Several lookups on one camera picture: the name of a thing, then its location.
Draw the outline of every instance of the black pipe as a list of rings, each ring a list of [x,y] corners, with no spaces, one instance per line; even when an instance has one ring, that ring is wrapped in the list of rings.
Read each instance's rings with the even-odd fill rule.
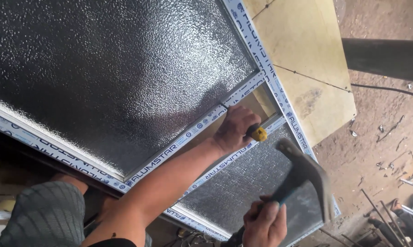
[[[347,67],[413,81],[413,40],[342,38]]]

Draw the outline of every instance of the dirt floor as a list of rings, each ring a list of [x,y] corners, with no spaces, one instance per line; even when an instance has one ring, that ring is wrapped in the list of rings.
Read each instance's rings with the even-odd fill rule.
[[[343,1],[334,2],[342,37],[413,40],[413,0],[345,0],[345,9]],[[352,83],[408,89],[407,81],[357,71],[349,74]],[[353,87],[352,90],[358,112],[355,121],[345,124],[313,150],[319,164],[330,174],[342,212],[333,224],[324,228],[339,238],[344,233],[355,240],[372,228],[363,216],[372,206],[361,188],[382,213],[380,200],[389,205],[398,197],[411,206],[413,187],[399,187],[399,177],[407,178],[413,173],[413,97],[376,89]],[[358,136],[353,137],[350,131]],[[381,169],[378,163],[387,169]],[[391,163],[394,169],[388,168]],[[302,240],[299,246],[321,243],[342,246],[320,231]]]

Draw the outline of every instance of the screwdriver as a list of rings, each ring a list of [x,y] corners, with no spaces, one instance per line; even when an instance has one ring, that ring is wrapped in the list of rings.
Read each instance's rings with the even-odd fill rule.
[[[226,110],[228,110],[227,106],[225,106],[223,103],[220,104],[225,107]],[[258,123],[255,123],[248,128],[248,130],[246,131],[246,136],[253,138],[257,142],[263,142],[268,138],[268,133]]]

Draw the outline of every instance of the hammer head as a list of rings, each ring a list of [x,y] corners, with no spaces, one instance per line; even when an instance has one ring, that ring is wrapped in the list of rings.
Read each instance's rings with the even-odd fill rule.
[[[334,205],[330,180],[324,169],[309,155],[298,149],[289,139],[281,138],[275,148],[292,162],[292,169],[284,181],[284,186],[281,185],[278,190],[293,191],[294,187],[297,188],[307,180],[310,181],[318,195],[324,223],[331,221],[334,218]]]

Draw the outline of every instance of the textured glass panel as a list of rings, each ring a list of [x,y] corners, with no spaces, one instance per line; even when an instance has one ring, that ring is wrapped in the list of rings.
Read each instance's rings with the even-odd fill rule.
[[[0,0],[0,102],[121,176],[255,67],[220,1]]]
[[[230,235],[238,231],[251,203],[259,200],[259,195],[273,193],[291,168],[290,160],[275,149],[281,137],[294,140],[287,124],[189,193],[176,206]],[[288,233],[281,246],[287,246],[322,222],[318,197],[310,183],[292,194],[286,206]]]

